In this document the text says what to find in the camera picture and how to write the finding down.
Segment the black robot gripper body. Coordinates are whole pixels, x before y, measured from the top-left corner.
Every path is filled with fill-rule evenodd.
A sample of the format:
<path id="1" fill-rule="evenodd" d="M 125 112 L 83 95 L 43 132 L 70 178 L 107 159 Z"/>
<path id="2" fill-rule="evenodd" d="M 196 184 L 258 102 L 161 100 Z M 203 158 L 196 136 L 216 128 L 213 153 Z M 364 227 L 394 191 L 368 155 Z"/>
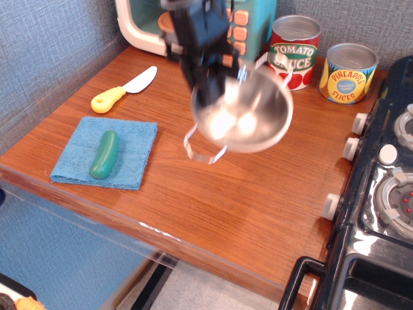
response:
<path id="1" fill-rule="evenodd" d="M 239 52 L 228 42 L 230 22 L 224 1 L 163 1 L 170 13 L 182 59 L 200 59 L 205 70 L 239 72 Z"/>

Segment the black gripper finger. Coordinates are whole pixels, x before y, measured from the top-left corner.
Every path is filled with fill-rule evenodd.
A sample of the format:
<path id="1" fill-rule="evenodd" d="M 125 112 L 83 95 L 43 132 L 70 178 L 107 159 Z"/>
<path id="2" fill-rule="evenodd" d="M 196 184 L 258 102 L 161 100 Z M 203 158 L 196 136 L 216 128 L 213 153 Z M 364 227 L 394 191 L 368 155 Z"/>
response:
<path id="1" fill-rule="evenodd" d="M 202 61 L 200 59 L 182 59 L 180 64 L 190 88 L 197 87 L 198 91 L 205 93 L 207 90 L 207 73 Z"/>
<path id="2" fill-rule="evenodd" d="M 216 102 L 225 92 L 225 70 L 196 70 L 196 87 L 199 103 L 202 107 Z"/>

